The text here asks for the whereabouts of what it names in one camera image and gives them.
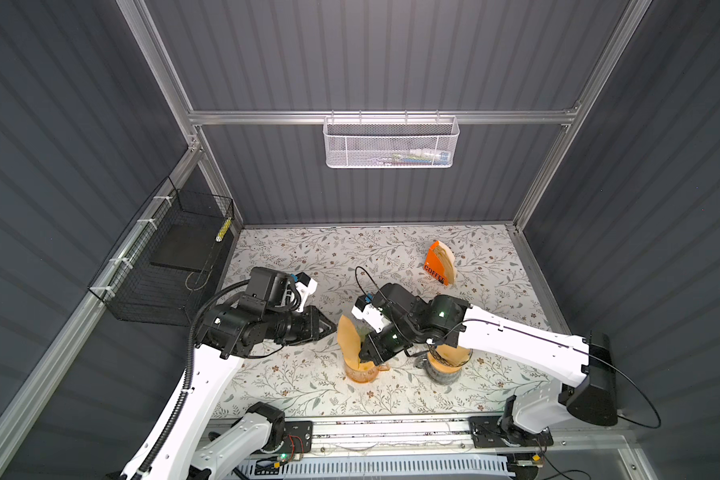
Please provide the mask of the orange glass carafe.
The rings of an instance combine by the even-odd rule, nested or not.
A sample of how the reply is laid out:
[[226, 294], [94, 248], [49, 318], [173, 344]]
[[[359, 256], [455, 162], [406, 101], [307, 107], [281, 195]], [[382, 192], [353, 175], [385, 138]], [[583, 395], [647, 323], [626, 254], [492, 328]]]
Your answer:
[[390, 370], [390, 367], [386, 364], [377, 366], [372, 362], [360, 363], [355, 366], [344, 362], [343, 367], [346, 377], [358, 384], [372, 382], [381, 372]]

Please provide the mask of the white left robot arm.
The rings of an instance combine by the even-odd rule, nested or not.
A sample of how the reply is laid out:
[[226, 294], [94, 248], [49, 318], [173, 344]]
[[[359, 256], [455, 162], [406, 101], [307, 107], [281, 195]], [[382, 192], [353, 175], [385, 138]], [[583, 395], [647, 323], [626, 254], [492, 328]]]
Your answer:
[[215, 407], [253, 349], [317, 342], [337, 326], [308, 299], [318, 287], [304, 272], [255, 267], [213, 294], [190, 323], [180, 381], [120, 479], [222, 479], [247, 457], [273, 455], [287, 443], [285, 414], [257, 402], [228, 430], [200, 446]]

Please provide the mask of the grey glass carafe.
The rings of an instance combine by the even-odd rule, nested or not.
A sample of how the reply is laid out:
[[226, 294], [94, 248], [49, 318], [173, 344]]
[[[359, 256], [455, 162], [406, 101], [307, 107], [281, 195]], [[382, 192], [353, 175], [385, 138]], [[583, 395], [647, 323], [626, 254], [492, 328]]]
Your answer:
[[461, 367], [442, 364], [430, 354], [417, 357], [414, 366], [423, 370], [434, 383], [439, 385], [454, 384], [462, 375]]

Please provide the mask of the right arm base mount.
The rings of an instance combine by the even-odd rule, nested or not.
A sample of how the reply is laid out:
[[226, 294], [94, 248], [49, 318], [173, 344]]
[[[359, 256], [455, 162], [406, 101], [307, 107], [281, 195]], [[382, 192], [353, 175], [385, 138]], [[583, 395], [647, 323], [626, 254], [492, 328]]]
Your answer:
[[548, 428], [534, 434], [516, 427], [501, 416], [470, 416], [469, 433], [476, 448], [531, 447], [546, 448], [554, 444]]

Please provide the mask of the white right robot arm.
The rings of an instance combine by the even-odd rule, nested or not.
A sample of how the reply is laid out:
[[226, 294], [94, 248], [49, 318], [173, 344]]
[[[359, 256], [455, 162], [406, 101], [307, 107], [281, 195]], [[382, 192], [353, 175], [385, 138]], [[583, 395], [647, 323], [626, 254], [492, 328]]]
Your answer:
[[371, 331], [359, 358], [381, 365], [414, 345], [462, 347], [533, 367], [550, 381], [511, 395], [497, 421], [510, 445], [545, 444], [553, 425], [577, 419], [600, 427], [618, 422], [610, 340], [558, 334], [510, 321], [450, 295], [423, 300], [396, 283], [363, 294], [353, 316]]

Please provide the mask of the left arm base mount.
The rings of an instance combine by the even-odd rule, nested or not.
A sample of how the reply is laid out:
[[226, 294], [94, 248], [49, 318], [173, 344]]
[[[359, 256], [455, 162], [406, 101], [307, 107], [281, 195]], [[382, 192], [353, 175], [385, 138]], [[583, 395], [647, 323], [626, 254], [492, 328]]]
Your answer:
[[314, 423], [306, 420], [286, 420], [284, 433], [274, 447], [260, 450], [265, 455], [303, 455], [312, 450]]

